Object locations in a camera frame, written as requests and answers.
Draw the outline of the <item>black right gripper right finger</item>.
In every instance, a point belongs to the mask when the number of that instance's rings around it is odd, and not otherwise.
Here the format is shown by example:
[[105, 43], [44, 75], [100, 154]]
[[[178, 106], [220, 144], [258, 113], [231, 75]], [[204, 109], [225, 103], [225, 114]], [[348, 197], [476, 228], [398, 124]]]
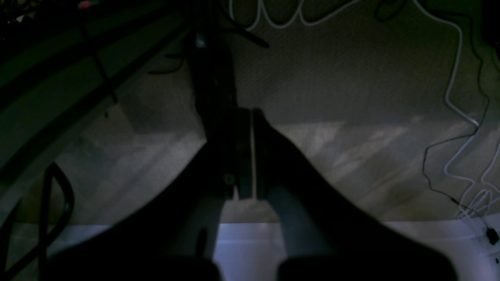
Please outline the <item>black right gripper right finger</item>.
[[287, 258], [278, 281], [456, 281], [444, 254], [401, 235], [336, 191], [253, 111], [257, 197], [277, 214]]

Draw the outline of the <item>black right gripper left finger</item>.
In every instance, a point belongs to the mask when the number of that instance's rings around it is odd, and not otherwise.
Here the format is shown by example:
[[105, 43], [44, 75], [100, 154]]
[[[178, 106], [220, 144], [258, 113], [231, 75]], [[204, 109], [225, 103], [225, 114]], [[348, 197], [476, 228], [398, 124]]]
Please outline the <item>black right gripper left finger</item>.
[[234, 192], [252, 197], [250, 110], [232, 110], [158, 196], [48, 261], [47, 281], [220, 280], [212, 262], [220, 215]]

